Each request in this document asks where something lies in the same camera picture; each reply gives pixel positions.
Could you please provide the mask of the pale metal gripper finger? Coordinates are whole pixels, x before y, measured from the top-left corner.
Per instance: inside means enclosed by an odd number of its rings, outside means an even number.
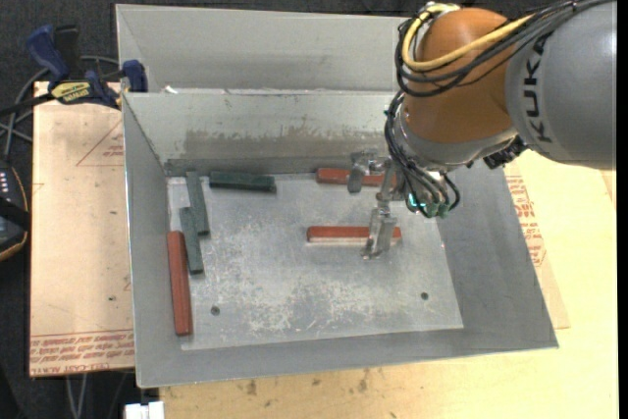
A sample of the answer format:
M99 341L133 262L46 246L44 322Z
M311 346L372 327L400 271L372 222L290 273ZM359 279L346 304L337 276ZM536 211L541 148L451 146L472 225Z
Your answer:
M384 217L377 237L377 255L387 253L393 243L396 217Z
M362 258L371 260L379 256L379 234L382 225L382 213L379 209L373 209L368 226L366 244L362 250Z

